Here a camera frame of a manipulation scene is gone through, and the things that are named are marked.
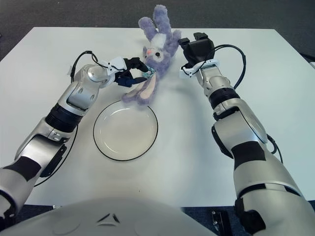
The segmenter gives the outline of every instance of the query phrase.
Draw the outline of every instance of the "bunny ear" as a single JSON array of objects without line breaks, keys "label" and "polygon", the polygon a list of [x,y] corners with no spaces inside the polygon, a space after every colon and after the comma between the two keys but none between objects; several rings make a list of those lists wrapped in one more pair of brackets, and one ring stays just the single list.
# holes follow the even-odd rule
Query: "bunny ear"
[{"label": "bunny ear", "polygon": [[151,42],[154,35],[158,33],[155,25],[153,24],[153,21],[149,17],[142,17],[138,24],[139,27],[144,31],[147,39]]},{"label": "bunny ear", "polygon": [[166,34],[166,37],[169,39],[172,36],[172,32],[166,7],[163,5],[156,5],[153,12],[153,19],[157,25],[158,32]]},{"label": "bunny ear", "polygon": [[143,49],[142,49],[142,56],[143,56],[143,58],[146,57],[146,54],[147,54],[147,47],[144,46]]}]

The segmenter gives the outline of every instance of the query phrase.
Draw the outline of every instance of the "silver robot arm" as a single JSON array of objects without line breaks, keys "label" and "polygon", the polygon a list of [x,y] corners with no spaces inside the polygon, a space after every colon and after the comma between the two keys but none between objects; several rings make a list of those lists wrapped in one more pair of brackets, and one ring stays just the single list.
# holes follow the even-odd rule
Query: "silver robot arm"
[{"label": "silver robot arm", "polygon": [[0,168],[0,228],[13,222],[30,195],[37,179],[47,177],[66,151],[64,145],[75,127],[97,99],[99,89],[113,82],[130,87],[145,78],[133,78],[130,69],[144,72],[139,58],[115,58],[110,62],[85,65],[52,108],[19,147],[15,161]]},{"label": "silver robot arm", "polygon": [[[180,41],[190,62],[181,68],[180,75],[195,74],[214,109],[213,137],[222,153],[234,159],[235,211],[241,224],[255,236],[315,235],[312,206],[267,149],[267,134],[258,118],[220,73],[218,61],[211,59],[212,41],[204,33],[194,36],[196,41],[190,44],[187,38]],[[198,53],[209,46],[213,54],[203,62],[205,56]]]}]

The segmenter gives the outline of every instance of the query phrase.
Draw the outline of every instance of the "plush toy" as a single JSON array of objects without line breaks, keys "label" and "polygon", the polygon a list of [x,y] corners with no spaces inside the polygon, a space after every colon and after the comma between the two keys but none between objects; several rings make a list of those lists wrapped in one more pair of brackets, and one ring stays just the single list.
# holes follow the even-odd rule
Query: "plush toy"
[{"label": "plush toy", "polygon": [[129,93],[122,96],[122,101],[137,101],[139,105],[148,105],[155,91],[159,80],[164,76],[170,66],[171,59],[177,51],[178,40],[181,39],[179,30],[171,31],[171,25],[167,16],[167,9],[163,5],[157,5],[153,12],[153,21],[149,17],[142,17],[139,20],[139,27],[144,31],[145,36],[150,41],[149,48],[143,47],[144,63],[149,71],[143,73],[147,81]]}]

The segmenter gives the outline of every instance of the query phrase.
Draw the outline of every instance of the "gray carpet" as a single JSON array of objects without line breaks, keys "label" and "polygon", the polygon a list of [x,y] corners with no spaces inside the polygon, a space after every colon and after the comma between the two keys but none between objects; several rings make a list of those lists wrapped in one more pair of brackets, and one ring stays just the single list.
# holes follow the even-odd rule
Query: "gray carpet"
[{"label": "gray carpet", "polygon": [[315,55],[315,0],[0,0],[0,59],[35,26],[137,28],[157,3],[174,28],[276,29]]}]

